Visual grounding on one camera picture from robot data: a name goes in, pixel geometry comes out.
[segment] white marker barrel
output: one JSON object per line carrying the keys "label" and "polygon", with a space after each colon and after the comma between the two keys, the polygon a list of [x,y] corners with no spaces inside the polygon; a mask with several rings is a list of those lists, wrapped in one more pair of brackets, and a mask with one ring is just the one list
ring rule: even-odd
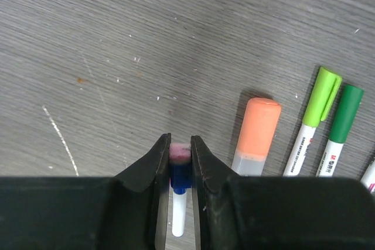
{"label": "white marker barrel", "polygon": [[183,235],[185,229],[186,217],[186,192],[177,194],[173,191],[173,215],[172,215],[172,234],[175,237]]}
{"label": "white marker barrel", "polygon": [[301,171],[316,128],[302,124],[289,157],[284,176],[297,176]]}
{"label": "white marker barrel", "polygon": [[343,143],[335,143],[328,140],[318,172],[316,173],[317,177],[332,177],[343,146]]}
{"label": "white marker barrel", "polygon": [[364,173],[361,182],[371,193],[375,191],[375,157]]}

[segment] gray wooden surface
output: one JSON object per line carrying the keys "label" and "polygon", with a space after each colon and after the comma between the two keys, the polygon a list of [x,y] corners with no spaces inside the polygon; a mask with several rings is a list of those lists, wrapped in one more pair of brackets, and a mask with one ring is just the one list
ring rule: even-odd
{"label": "gray wooden surface", "polygon": [[[374,4],[0,0],[0,174],[74,176],[71,154],[80,176],[115,175],[164,132],[200,135],[230,165],[244,105],[263,95],[283,106],[264,170],[281,175],[324,65],[365,90],[335,173],[359,179],[374,152]],[[193,249],[191,200],[184,236],[168,232],[168,249]]]}

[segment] white scratch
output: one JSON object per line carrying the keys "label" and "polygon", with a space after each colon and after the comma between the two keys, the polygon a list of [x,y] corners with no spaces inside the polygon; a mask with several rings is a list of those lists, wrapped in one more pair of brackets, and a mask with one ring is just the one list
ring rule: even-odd
{"label": "white scratch", "polygon": [[[108,107],[107,107],[107,103],[105,102],[105,100],[104,100],[104,98],[103,98],[103,95],[101,94],[101,91],[100,91],[100,89],[99,89],[99,86],[98,86],[98,84],[97,84],[97,82],[96,82],[96,79],[95,79],[95,77],[94,77],[94,75],[93,75],[93,72],[91,71],[91,68],[90,68],[90,66],[89,66],[88,63],[87,63],[86,58],[83,56],[83,53],[82,53],[82,58],[83,58],[83,61],[84,61],[85,65],[86,65],[86,67],[87,67],[88,73],[90,73],[90,76],[91,76],[91,78],[92,78],[93,81],[94,81],[94,84],[95,84],[96,89],[97,89],[97,91],[98,91],[98,93],[99,93],[100,99],[101,99],[101,101],[103,102],[104,109],[105,109],[105,111],[106,111],[108,114],[110,114],[110,111],[108,110]],[[120,141],[120,139],[119,139],[119,137],[118,137],[118,134],[117,134],[116,127],[115,127],[115,123],[113,122],[112,119],[111,119],[111,122],[112,122],[112,127],[113,127],[113,130],[114,130],[114,132],[115,132],[116,138],[117,138],[118,141]]]}
{"label": "white scratch", "polygon": [[45,111],[47,117],[49,118],[49,121],[51,122],[52,126],[54,127],[54,129],[56,130],[58,136],[60,137],[60,140],[62,141],[64,147],[65,147],[65,150],[67,152],[67,154],[69,155],[69,158],[70,158],[70,161],[71,161],[71,164],[73,165],[73,168],[74,168],[74,171],[76,172],[76,176],[78,177],[79,174],[78,174],[78,169],[77,169],[77,166],[76,166],[76,163],[74,162],[74,159],[73,159],[73,155],[71,155],[70,153],[70,150],[68,148],[68,145],[66,144],[65,142],[65,139],[63,137],[63,134],[61,134],[60,132],[60,129],[57,127],[56,123],[54,122],[53,118],[51,117],[51,115],[49,114],[46,106],[43,105],[43,110]]}

